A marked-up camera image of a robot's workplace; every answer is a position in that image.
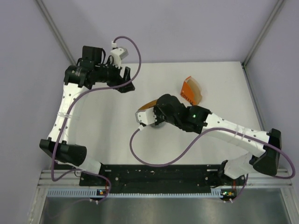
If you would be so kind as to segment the single brown paper filter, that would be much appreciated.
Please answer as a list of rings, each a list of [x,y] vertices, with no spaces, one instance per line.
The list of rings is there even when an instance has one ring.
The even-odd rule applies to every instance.
[[[141,106],[138,110],[140,110],[140,111],[147,110],[149,108],[154,107],[156,104],[157,104],[157,99],[146,103],[145,105]]]

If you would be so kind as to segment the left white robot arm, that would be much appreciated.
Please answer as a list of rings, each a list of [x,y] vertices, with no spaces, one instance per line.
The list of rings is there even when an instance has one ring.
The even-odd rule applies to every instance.
[[[113,46],[110,56],[105,58],[102,48],[84,46],[82,57],[76,65],[65,71],[63,96],[54,126],[46,139],[40,141],[40,148],[55,161],[90,172],[90,180],[101,185],[106,174],[101,171],[101,163],[87,154],[87,148],[76,143],[77,124],[86,99],[85,92],[96,83],[106,83],[109,87],[117,86],[117,91],[134,91],[130,80],[130,68],[121,67],[128,51]]]

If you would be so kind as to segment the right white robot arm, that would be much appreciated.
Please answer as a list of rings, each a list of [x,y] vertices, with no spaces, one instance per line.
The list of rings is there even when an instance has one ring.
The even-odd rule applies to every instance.
[[[281,149],[281,132],[257,131],[227,121],[209,109],[198,105],[185,106],[177,97],[164,94],[153,107],[156,124],[167,122],[185,132],[205,134],[226,141],[247,153],[238,158],[225,160],[218,170],[218,179],[228,185],[234,179],[249,173],[276,176]]]

